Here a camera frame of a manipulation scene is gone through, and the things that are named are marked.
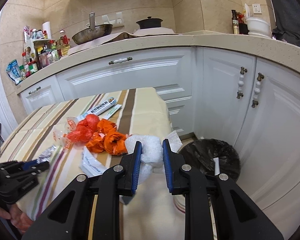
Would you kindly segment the person's left hand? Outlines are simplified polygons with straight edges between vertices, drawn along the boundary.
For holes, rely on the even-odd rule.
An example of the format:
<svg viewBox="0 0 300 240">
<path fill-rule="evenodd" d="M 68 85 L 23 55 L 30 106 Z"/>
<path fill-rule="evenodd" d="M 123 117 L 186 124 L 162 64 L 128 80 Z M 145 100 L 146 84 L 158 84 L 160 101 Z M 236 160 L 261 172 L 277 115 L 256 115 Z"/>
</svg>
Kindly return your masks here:
<svg viewBox="0 0 300 240">
<path fill-rule="evenodd" d="M 23 235 L 29 227 L 34 223 L 26 213 L 19 209 L 17 204 L 12 204 L 9 211 L 5 211 L 0 207 L 0 217 L 3 219 L 10 220 L 12 225 L 18 229 L 18 231 Z"/>
</svg>

